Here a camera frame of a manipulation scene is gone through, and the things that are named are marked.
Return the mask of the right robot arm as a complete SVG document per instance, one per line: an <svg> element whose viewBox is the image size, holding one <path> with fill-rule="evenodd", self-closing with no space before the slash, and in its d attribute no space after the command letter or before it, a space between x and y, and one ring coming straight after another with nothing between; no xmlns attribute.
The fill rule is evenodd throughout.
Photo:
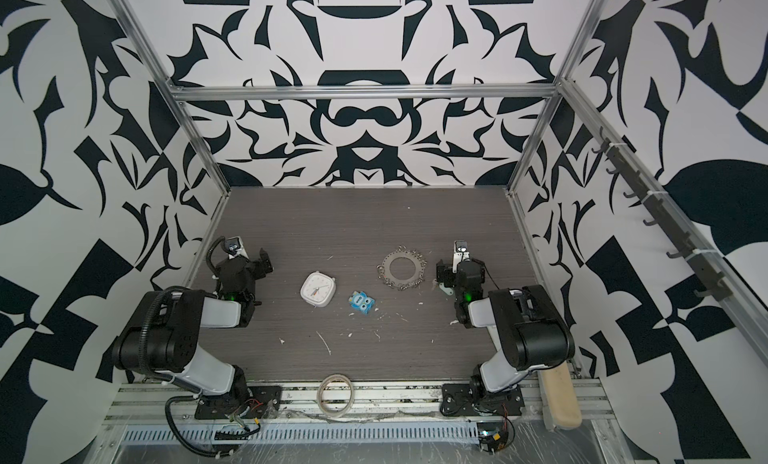
<svg viewBox="0 0 768 464"><path fill-rule="evenodd" d="M437 283L453 291L458 322L494 329L496 352L470 379L472 403L490 409L507 399L533 371L573 358L575 342L549 293L540 284L484 291L486 267L477 259L436 264Z"/></svg>

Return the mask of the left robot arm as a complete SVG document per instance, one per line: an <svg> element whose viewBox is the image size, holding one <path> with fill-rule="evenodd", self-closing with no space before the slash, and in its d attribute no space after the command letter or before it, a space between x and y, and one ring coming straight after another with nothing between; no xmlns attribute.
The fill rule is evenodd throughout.
<svg viewBox="0 0 768 464"><path fill-rule="evenodd" d="M256 281L273 272L266 250L252 260L236 239L226 240L228 258L212 264L215 290L172 286L146 293L110 357L120 370L174 384L222 408L251 398L244 371L225 363L199 343L203 329L245 328L255 308Z"/></svg>

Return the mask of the white square clock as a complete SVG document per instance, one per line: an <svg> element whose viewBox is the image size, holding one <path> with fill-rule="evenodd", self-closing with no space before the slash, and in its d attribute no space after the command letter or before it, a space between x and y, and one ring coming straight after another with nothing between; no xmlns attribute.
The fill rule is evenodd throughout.
<svg viewBox="0 0 768 464"><path fill-rule="evenodd" d="M320 271L310 273L300 289L301 299L314 307L326 307L336 292L336 280Z"/></svg>

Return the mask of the blue owl eraser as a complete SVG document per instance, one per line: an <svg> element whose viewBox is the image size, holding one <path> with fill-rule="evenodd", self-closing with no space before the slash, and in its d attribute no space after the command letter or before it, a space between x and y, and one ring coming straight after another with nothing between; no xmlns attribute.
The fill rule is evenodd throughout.
<svg viewBox="0 0 768 464"><path fill-rule="evenodd" d="M353 309L364 315L367 315L375 307L375 299L363 291L354 291L348 302Z"/></svg>

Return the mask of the clear tape roll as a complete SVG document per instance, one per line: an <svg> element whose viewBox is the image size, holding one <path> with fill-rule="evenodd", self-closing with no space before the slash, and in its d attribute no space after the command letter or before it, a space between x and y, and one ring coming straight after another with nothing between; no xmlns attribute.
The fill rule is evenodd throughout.
<svg viewBox="0 0 768 464"><path fill-rule="evenodd" d="M355 398L356 387L352 380L344 374L331 374L321 381L315 400L326 418L339 419L352 410Z"/></svg>

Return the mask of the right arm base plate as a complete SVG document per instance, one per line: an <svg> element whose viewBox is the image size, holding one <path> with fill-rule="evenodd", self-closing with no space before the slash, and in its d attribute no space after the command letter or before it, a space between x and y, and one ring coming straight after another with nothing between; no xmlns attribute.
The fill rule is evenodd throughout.
<svg viewBox="0 0 768 464"><path fill-rule="evenodd" d="M445 417L519 417L524 407L519 387L487 393L469 383L445 383L441 386L439 412Z"/></svg>

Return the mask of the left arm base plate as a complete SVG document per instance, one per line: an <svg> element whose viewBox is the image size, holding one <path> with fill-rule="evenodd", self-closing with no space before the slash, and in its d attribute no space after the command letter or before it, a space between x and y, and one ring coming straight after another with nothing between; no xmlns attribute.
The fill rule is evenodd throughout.
<svg viewBox="0 0 768 464"><path fill-rule="evenodd" d="M242 397L234 394L203 396L197 404L197 420L227 419L237 413L243 419L267 418L281 407L283 388L279 385L248 386Z"/></svg>

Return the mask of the black wall hook rack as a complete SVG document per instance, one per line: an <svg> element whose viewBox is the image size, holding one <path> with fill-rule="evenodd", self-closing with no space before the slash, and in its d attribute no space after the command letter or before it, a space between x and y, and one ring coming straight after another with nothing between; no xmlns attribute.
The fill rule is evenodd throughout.
<svg viewBox="0 0 768 464"><path fill-rule="evenodd" d="M659 227L673 246L666 256L684 260L703 284L704 289L695 294L717 301L731 297L733 290L726 282L723 267L715 261L716 251L695 235L693 224L671 195L649 174L627 143L610 139L603 130L599 132L599 139L600 144L594 152L605 155L611 162L609 174L619 175L627 183L630 190L624 196L636 200L646 209L650 218L643 224Z"/></svg>

